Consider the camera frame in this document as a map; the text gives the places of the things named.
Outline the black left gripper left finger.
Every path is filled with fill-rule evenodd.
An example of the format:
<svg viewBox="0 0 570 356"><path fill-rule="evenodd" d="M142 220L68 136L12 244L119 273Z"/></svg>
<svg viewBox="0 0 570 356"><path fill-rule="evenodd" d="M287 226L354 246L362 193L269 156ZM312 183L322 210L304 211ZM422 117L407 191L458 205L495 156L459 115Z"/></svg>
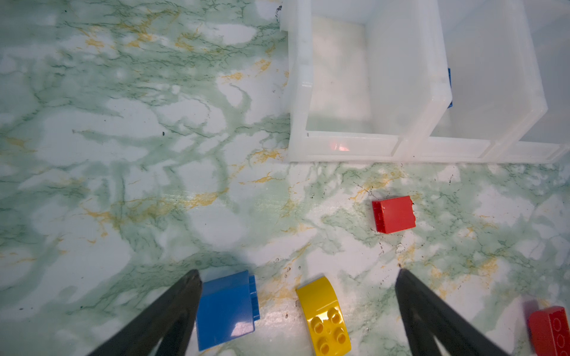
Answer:
<svg viewBox="0 0 570 356"><path fill-rule="evenodd" d="M202 290L199 271L189 271L91 354L185 355Z"/></svg>

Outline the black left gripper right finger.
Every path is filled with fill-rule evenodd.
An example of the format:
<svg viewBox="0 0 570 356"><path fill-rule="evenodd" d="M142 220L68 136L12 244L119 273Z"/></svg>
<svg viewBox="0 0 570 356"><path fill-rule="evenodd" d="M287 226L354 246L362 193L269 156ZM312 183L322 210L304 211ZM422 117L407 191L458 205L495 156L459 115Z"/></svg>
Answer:
<svg viewBox="0 0 570 356"><path fill-rule="evenodd" d="M402 268L395 283L402 322L413 355L505 355L411 271Z"/></svg>

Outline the blue square brick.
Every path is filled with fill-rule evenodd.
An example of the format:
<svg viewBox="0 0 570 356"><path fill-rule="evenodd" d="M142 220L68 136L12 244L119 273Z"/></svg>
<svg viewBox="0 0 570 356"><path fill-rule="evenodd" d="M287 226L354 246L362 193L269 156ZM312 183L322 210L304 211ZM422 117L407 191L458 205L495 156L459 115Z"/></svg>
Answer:
<svg viewBox="0 0 570 356"><path fill-rule="evenodd" d="M242 271L203 284L197 310L198 349L203 352L255 331L260 320L255 276Z"/></svg>

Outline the long red brick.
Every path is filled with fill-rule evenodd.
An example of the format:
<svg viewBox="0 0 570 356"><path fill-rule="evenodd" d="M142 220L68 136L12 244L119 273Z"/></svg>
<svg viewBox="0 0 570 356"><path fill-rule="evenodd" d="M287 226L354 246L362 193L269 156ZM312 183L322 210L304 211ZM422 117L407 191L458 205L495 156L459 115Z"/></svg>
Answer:
<svg viewBox="0 0 570 356"><path fill-rule="evenodd" d="M532 313L528 326L538 356L569 356L569 322L564 307L553 306Z"/></svg>

